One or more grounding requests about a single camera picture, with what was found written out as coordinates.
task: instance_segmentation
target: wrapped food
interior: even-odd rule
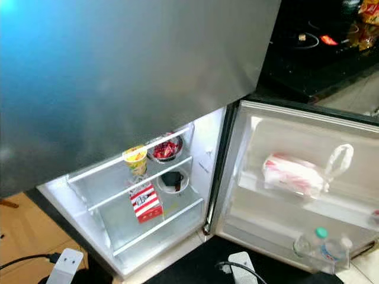
[[[352,46],[359,47],[360,51],[374,47],[379,37],[379,25],[358,22],[356,26],[359,28],[359,31],[348,34]]]
[[[363,22],[371,25],[379,25],[379,0],[363,0],[359,13]]]
[[[163,214],[162,204],[150,182],[133,189],[129,198],[139,223]]]
[[[334,169],[335,161],[345,153],[342,161]],[[318,198],[322,192],[329,190],[329,184],[334,177],[346,171],[351,163],[354,148],[350,144],[340,145],[330,156],[326,169],[302,159],[282,153],[268,156],[263,165],[265,183],[276,186],[299,195]]]
[[[178,145],[174,142],[167,141],[163,142],[162,144],[156,146],[154,148],[154,157],[158,159],[167,159],[172,157],[177,152]]]

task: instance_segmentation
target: red and white box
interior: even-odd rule
[[[133,190],[130,201],[139,223],[163,214],[163,207],[154,186],[148,182]]]

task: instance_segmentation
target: water bottle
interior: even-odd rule
[[[345,261],[353,244],[348,237],[339,240],[331,239],[321,245],[321,254],[333,262]]]
[[[294,242],[295,253],[300,257],[304,255],[314,256],[325,243],[327,235],[327,229],[323,227],[318,227],[311,233],[302,234]]]

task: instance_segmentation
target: crisper drawer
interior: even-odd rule
[[[203,208],[204,201],[199,199],[124,247],[116,256],[124,264],[124,274],[146,264],[147,260],[183,240],[189,232],[199,229],[203,224]]]

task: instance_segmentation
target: bowl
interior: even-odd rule
[[[182,175],[182,180],[180,181],[180,190],[176,191],[174,186],[165,185],[162,176],[158,176],[156,178],[156,184],[158,185],[158,188],[165,193],[179,194],[188,187],[188,184],[190,183],[190,177],[188,176],[188,173],[181,167],[174,169],[173,172],[179,172]]]
[[[157,138],[162,139],[172,133],[166,133],[163,136]],[[148,158],[158,163],[170,162],[176,157],[179,157],[182,153],[183,139],[180,136],[171,138],[170,140],[160,143],[159,145],[152,147],[148,151]]]

